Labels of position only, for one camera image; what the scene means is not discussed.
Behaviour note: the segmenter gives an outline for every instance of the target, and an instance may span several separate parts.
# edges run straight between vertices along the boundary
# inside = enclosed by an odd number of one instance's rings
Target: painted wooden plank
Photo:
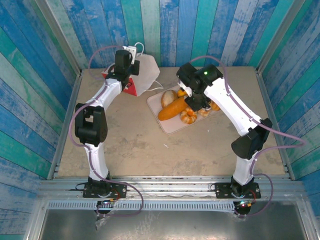
[[[320,147],[320,124],[311,129],[307,134],[302,136],[302,139],[306,140],[307,142],[305,146],[288,148],[286,150],[291,163],[310,153],[312,150]],[[299,143],[300,142],[295,141],[293,145],[297,145]]]
[[[158,1],[140,0],[145,53],[161,66],[160,6]]]
[[[0,183],[17,187],[31,193],[37,193],[40,181],[43,177],[38,176],[19,165],[16,165],[0,157]]]
[[[260,62],[262,56],[267,50],[269,43],[271,42],[273,36],[277,32],[292,3],[293,1],[279,0],[269,20],[269,23],[267,24],[262,34],[262,37],[260,38],[260,41],[254,50],[254,53],[249,62],[249,66],[258,66],[258,63]]]
[[[24,234],[6,234],[0,235],[0,240],[23,240]]]
[[[34,70],[44,80],[55,83],[65,93],[66,97],[71,96],[72,89],[63,77],[55,74],[50,66],[47,66],[37,51],[33,48],[26,36],[13,21],[8,11],[0,3],[0,27],[28,60]]]
[[[0,105],[0,131],[4,132],[17,142],[23,144],[39,156],[52,162],[55,148],[40,137],[35,131],[16,118],[11,112]]]
[[[49,87],[42,81],[16,45],[10,40],[5,32],[0,28],[0,52],[9,61],[19,74],[30,84],[36,93],[52,108],[61,121],[64,121],[68,100],[61,99],[61,103],[51,92]]]
[[[26,39],[32,45],[33,49],[38,53],[38,56],[42,59],[44,64],[49,68],[50,72],[57,78],[61,78],[66,83],[65,87],[71,86],[68,84],[65,76],[62,74],[61,70],[57,66],[56,62],[48,52],[45,44],[42,42],[38,34],[35,32],[34,28],[31,26],[28,19],[24,16],[21,10],[14,5],[11,0],[2,0],[1,4],[6,8],[7,12],[10,14],[10,18],[15,22],[16,26],[24,34]]]
[[[121,0],[121,5],[129,45],[136,42],[145,44],[140,0]]]
[[[160,0],[161,66],[176,65],[179,0]]]
[[[25,234],[30,216],[27,212],[0,209],[0,234]]]
[[[100,49],[105,46],[111,46],[112,41],[101,0],[83,0],[82,3],[97,47]],[[106,67],[110,66],[115,61],[115,48],[101,51],[100,56],[103,61],[103,65]]]
[[[54,32],[52,31],[51,27],[49,26],[45,16],[42,14],[40,8],[38,7],[38,4],[36,3],[36,0],[29,0],[32,8],[34,10],[34,12],[36,13],[36,15],[38,16],[38,18],[40,19],[45,31],[48,33],[51,41],[53,42],[54,46],[56,47],[56,49],[58,50],[59,54],[61,55],[61,57],[63,58],[63,61],[65,62],[66,66],[68,67],[69,71],[72,73],[73,78],[75,79],[76,73],[74,71],[74,69],[72,68],[64,50],[62,49],[60,43],[58,42],[58,39],[56,38]]]
[[[320,56],[308,68],[303,76],[293,85],[274,109],[275,117],[279,120],[297,102],[302,95],[320,78]]]
[[[277,81],[269,82],[266,89],[271,104],[278,105],[283,96],[299,80],[320,55],[320,15],[316,17],[301,40],[292,50],[277,74]]]
[[[0,183],[0,209],[31,213],[37,194]]]
[[[212,27],[219,0],[199,0],[191,59],[207,54]],[[194,66],[203,67],[205,59],[193,62]]]
[[[295,179],[302,178],[320,169],[320,147],[291,164]]]
[[[20,96],[18,96],[0,78],[0,105],[39,134],[54,148],[58,144],[59,135],[52,127],[35,112]]]
[[[287,134],[298,136],[299,138],[313,129],[320,123],[320,101],[299,118],[287,131]],[[291,145],[295,140],[284,137],[283,142],[286,145]]]
[[[34,31],[37,33],[39,38],[44,43],[47,51],[51,55],[53,61],[58,66],[60,71],[62,72],[65,80],[68,82],[68,84],[73,87],[75,80],[76,80],[76,74],[74,71],[70,71],[60,55],[59,51],[57,50],[56,46],[52,42],[49,34],[46,32],[46,29],[44,28],[42,22],[40,21],[39,17],[37,16],[36,12],[34,11],[30,0],[16,0],[16,3],[13,4],[14,8],[20,8],[19,10],[14,11],[14,14],[24,14],[25,18],[30,22],[30,25],[33,27]]]
[[[300,23],[297,25],[295,30],[293,31],[292,35],[290,36],[289,40],[283,47],[282,51],[280,52],[277,59],[274,61],[272,67],[270,68],[269,73],[265,76],[265,83],[266,86],[269,81],[274,81],[277,79],[277,74],[284,64],[284,62],[288,59],[289,55],[291,54],[292,50],[297,46],[298,42],[305,34],[306,30],[318,15],[320,11],[320,0],[314,0],[306,13],[304,14],[303,18],[301,19]]]
[[[290,36],[293,34],[293,32],[295,31],[296,27],[300,23],[301,19],[304,17],[304,15],[307,12],[307,10],[308,10],[310,4],[312,3],[312,1],[313,0],[305,0],[304,1],[304,3],[301,6],[299,12],[295,16],[295,18],[293,19],[293,21],[292,21],[291,25],[289,26],[288,30],[285,32],[283,38],[281,39],[279,45],[276,47],[276,50],[274,51],[272,57],[270,58],[270,60],[267,63],[267,65],[265,66],[265,69],[263,70],[263,77],[265,77],[268,74],[270,68],[275,63],[276,59],[278,58],[278,56],[279,56],[280,52],[282,51],[282,49],[284,48],[284,46],[286,45],[286,43],[289,40]]]
[[[279,128],[287,131],[310,108],[320,101],[320,79],[278,121]]]
[[[113,45],[128,46],[128,36],[121,0],[101,0]]]
[[[320,170],[308,174],[299,180],[303,182],[308,195],[320,193]]]
[[[78,0],[61,0],[66,13],[72,23],[74,31],[82,46],[86,58],[89,60],[96,50],[98,50],[94,33],[91,30],[87,19],[84,5]],[[104,68],[105,65],[98,53],[92,60],[91,68]]]
[[[320,215],[320,193],[308,197],[315,216]]]
[[[233,66],[247,66],[279,0],[259,0]]]
[[[179,0],[175,66],[191,60],[199,0]]]
[[[236,6],[221,56],[221,61],[227,66],[232,66],[237,58],[239,48],[247,32],[257,3],[258,0],[239,1]]]
[[[50,162],[0,131],[0,157],[47,178]]]
[[[238,0],[219,0],[207,55],[221,59],[237,5]],[[219,65],[216,61],[207,58],[204,65],[208,64]]]
[[[60,134],[62,121],[2,54],[0,54],[0,78]]]
[[[48,3],[51,12],[54,14],[55,20],[62,29],[65,39],[69,43],[69,47],[73,52],[79,67],[81,69],[86,69],[88,67],[88,60],[61,0],[47,0],[46,2]]]

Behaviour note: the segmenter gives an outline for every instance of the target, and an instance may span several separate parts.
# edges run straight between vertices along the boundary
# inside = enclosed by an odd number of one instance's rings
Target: red object
[[[105,69],[103,72],[101,72],[102,76],[104,78],[107,77],[108,72],[107,69]],[[131,94],[133,96],[137,96],[137,90],[136,90],[136,86],[134,83],[134,80],[132,79],[132,77],[129,77],[129,83],[128,85],[123,89],[123,92],[127,93],[127,94]]]

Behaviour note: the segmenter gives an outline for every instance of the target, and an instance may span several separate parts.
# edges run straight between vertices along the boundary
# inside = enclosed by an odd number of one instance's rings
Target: beige table surface
[[[177,84],[177,67],[160,68],[158,81],[165,89]],[[93,69],[99,76],[101,69]],[[231,88],[256,114],[266,118],[267,111],[253,67],[228,67]],[[83,71],[77,103],[85,103],[101,87],[102,81]],[[147,98],[163,90],[147,91],[140,97],[122,92],[106,111],[108,136],[104,155],[112,176],[232,175],[236,155],[231,143],[239,137],[235,127],[220,110],[196,124],[171,135],[165,134],[147,105]],[[264,147],[275,146],[270,134]],[[256,173],[284,174],[280,154],[263,154]],[[86,152],[67,138],[58,176],[89,175]]]

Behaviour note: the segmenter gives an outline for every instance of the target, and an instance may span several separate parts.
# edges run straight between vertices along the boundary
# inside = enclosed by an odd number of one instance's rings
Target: food item
[[[187,92],[180,88],[176,94],[178,95],[178,98],[180,98],[184,95],[187,95]]]
[[[188,104],[186,104],[185,98],[180,97],[162,109],[158,114],[158,119],[160,121],[171,119],[181,113],[186,107],[188,107]]]
[[[210,102],[210,107],[211,107],[211,109],[213,111],[219,111],[220,110],[220,107],[214,101]]]
[[[197,120],[197,113],[187,107],[180,113],[180,119],[185,124],[193,124]]]
[[[175,91],[173,91],[173,90],[165,91],[161,97],[162,108],[165,108],[166,106],[168,106],[170,103],[172,103],[176,99],[178,99],[178,96]]]
[[[208,111],[206,111],[204,108],[201,108],[199,111],[198,111],[198,114],[200,114],[202,117],[207,117],[210,113],[210,109]]]

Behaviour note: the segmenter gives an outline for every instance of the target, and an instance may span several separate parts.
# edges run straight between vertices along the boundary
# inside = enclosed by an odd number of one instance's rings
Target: bread roll
[[[177,93],[173,90],[165,91],[161,97],[161,106],[164,109],[171,104],[174,100],[178,99]]]

